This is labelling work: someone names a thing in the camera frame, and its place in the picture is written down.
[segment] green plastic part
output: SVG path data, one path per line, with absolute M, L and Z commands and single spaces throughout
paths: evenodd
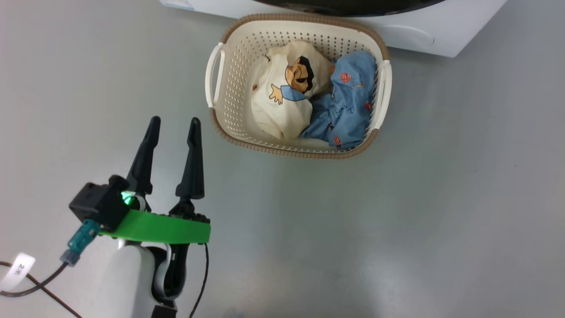
M 207 223 L 129 210 L 114 232 L 100 234 L 134 242 L 204 244 L 210 240 L 210 230 Z

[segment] green light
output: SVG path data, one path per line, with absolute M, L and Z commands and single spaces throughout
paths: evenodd
M 127 192 L 122 192 L 121 193 L 121 199 L 124 200 L 124 202 L 129 205 L 132 202 L 132 194 L 131 193 L 127 193 Z

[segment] cable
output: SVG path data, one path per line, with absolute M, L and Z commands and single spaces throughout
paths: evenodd
M 0 261 L 0 266 L 5 266 L 5 267 L 12 267 L 11 263 L 5 262 L 5 261 Z M 37 279 L 35 279 L 33 276 L 31 276 L 31 274 L 27 274 L 26 277 L 35 285 L 39 285 L 39 281 L 37 281 Z M 49 297 L 53 298 L 54 301 L 56 301 L 57 303 L 59 303 L 61 306 L 63 306 L 63 308 L 65 308 L 68 312 L 70 312 L 72 315 L 74 315 L 74 317 L 76 318 L 82 318 L 76 311 L 74 311 L 69 305 L 65 304 L 64 301 L 62 301 L 59 297 L 57 297 L 55 294 L 53 294 L 49 289 L 45 288 L 45 287 L 41 287 L 41 290 L 45 292 L 45 294 L 47 294 Z
M 5 296 L 5 297 L 23 297 L 23 296 L 27 296 L 31 293 L 35 293 L 36 291 L 38 291 L 39 289 L 41 289 L 42 287 L 45 287 L 45 285 L 47 285 L 48 283 L 50 283 L 52 280 L 54 280 L 57 276 L 59 276 L 59 274 L 61 274 L 61 272 L 68 266 L 68 263 L 63 263 L 59 269 L 57 269 L 55 271 L 55 273 L 51 274 L 51 276 L 49 276 L 46 280 L 44 280 L 42 283 L 40 283 L 37 286 L 34 286 L 28 290 L 24 290 L 24 291 L 18 291 L 17 293 L 10 293 L 8 291 L 0 291 L 0 295 L 1 296 Z
M 204 273 L 204 281 L 202 282 L 202 289 L 200 289 L 200 295 L 198 295 L 198 299 L 196 300 L 196 303 L 194 304 L 194 308 L 192 308 L 192 312 L 190 313 L 189 318 L 192 318 L 194 316 L 194 312 L 196 311 L 196 308 L 198 307 L 198 304 L 200 303 L 200 299 L 202 298 L 202 294 L 204 294 L 204 287 L 206 287 L 206 281 L 208 280 L 208 268 L 210 266 L 210 256 L 208 255 L 208 244 L 204 244 L 204 247 L 206 248 L 206 272 Z

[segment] floor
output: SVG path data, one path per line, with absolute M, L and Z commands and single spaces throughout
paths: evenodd
M 0 259 L 59 264 L 88 181 L 126 175 L 162 117 L 155 211 L 176 202 L 191 117 L 203 121 L 212 219 L 199 317 L 558 318 L 565 313 L 565 5 L 510 0 L 454 59 L 391 49 L 373 145 L 346 161 L 253 152 L 208 119 L 206 62 L 230 19 L 157 0 L 0 0 Z M 116 243 L 50 284 L 84 317 Z M 204 272 L 191 249 L 177 301 Z M 41 293 L 6 317 L 70 316 Z

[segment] teal connector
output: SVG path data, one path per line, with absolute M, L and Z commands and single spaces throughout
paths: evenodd
M 60 260 L 68 263 L 70 267 L 74 267 L 80 260 L 80 255 L 84 249 L 90 244 L 100 233 L 100 226 L 93 220 L 86 220 L 79 230 L 73 235 L 67 243 L 68 250 L 63 253 Z

